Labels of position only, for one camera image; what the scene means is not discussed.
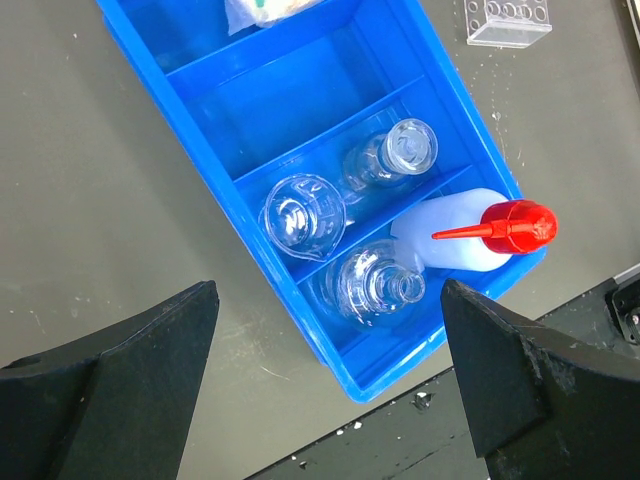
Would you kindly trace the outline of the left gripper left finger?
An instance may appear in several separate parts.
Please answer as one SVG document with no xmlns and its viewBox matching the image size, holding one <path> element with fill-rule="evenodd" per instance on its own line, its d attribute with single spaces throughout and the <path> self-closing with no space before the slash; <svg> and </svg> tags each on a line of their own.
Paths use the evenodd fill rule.
<svg viewBox="0 0 640 480">
<path fill-rule="evenodd" d="M 2 367 L 2 478 L 176 478 L 218 313 L 201 281 Z"/>
</svg>

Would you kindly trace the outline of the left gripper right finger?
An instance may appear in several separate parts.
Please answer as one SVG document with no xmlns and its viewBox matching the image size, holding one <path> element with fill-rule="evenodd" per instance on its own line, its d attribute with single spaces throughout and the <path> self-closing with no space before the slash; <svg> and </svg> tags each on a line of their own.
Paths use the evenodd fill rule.
<svg viewBox="0 0 640 480">
<path fill-rule="evenodd" d="M 490 478 L 638 478 L 638 359 L 458 280 L 445 281 L 440 300 L 474 449 Z"/>
</svg>

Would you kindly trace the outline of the wash bottle red nozzle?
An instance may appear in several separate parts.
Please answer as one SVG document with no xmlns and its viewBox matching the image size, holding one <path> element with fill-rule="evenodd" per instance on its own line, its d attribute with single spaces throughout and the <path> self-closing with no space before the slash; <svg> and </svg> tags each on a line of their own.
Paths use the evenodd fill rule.
<svg viewBox="0 0 640 480">
<path fill-rule="evenodd" d="M 550 244 L 558 219 L 529 199 L 476 188 L 425 200 L 396 218 L 391 234 L 429 268 L 488 272 Z"/>
</svg>

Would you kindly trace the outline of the small clear glass dish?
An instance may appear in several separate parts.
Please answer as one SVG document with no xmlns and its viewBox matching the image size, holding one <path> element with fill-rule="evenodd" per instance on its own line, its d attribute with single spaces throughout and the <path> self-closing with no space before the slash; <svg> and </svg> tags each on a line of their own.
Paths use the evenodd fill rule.
<svg viewBox="0 0 640 480">
<path fill-rule="evenodd" d="M 315 280 L 321 302 L 361 330 L 392 329 L 407 320 L 427 289 L 425 265 L 391 237 L 358 245 Z"/>
</svg>

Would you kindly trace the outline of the clear glass beaker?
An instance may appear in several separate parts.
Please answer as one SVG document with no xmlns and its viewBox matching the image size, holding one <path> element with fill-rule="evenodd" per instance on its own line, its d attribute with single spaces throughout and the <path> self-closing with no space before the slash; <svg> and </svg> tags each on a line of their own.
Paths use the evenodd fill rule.
<svg viewBox="0 0 640 480">
<path fill-rule="evenodd" d="M 346 231 L 346 204 L 327 179 L 299 173 L 279 180 L 259 213 L 268 239 L 290 257 L 329 259 Z"/>
</svg>

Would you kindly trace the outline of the small stoppered glass bottle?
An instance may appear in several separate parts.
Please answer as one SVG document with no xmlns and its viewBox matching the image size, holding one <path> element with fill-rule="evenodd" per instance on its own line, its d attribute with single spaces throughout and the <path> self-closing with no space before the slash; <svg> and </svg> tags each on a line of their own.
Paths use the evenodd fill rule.
<svg viewBox="0 0 640 480">
<path fill-rule="evenodd" d="M 436 134 L 428 124 L 403 119 L 352 148 L 343 163 L 344 177 L 354 191 L 392 188 L 430 170 L 438 150 Z"/>
</svg>

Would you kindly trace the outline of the blue compartment plastic bin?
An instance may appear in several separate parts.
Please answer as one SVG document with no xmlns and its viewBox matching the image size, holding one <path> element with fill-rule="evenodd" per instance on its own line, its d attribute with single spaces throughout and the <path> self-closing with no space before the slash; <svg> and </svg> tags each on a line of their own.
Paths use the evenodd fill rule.
<svg viewBox="0 0 640 480">
<path fill-rule="evenodd" d="M 231 33 L 222 1 L 104 1 L 104 21 L 277 297 L 366 403 L 446 339 L 448 278 L 493 298 L 544 258 L 420 268 L 393 223 L 477 187 L 515 199 L 422 5 L 321 1 Z"/>
</svg>

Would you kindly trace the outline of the plastic bag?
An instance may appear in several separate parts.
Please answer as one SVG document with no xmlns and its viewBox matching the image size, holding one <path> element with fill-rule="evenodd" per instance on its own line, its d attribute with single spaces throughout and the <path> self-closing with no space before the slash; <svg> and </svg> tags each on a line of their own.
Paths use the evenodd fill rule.
<svg viewBox="0 0 640 480">
<path fill-rule="evenodd" d="M 269 27 L 318 3 L 318 0 L 225 0 L 228 33 L 251 26 Z"/>
</svg>

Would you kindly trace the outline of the clear acrylic tube rack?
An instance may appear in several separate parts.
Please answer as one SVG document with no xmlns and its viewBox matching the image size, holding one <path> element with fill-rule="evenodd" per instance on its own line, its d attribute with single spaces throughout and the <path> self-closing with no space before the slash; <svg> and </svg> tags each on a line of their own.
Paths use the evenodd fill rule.
<svg viewBox="0 0 640 480">
<path fill-rule="evenodd" d="M 464 1 L 467 44 L 524 49 L 552 31 L 544 0 Z"/>
</svg>

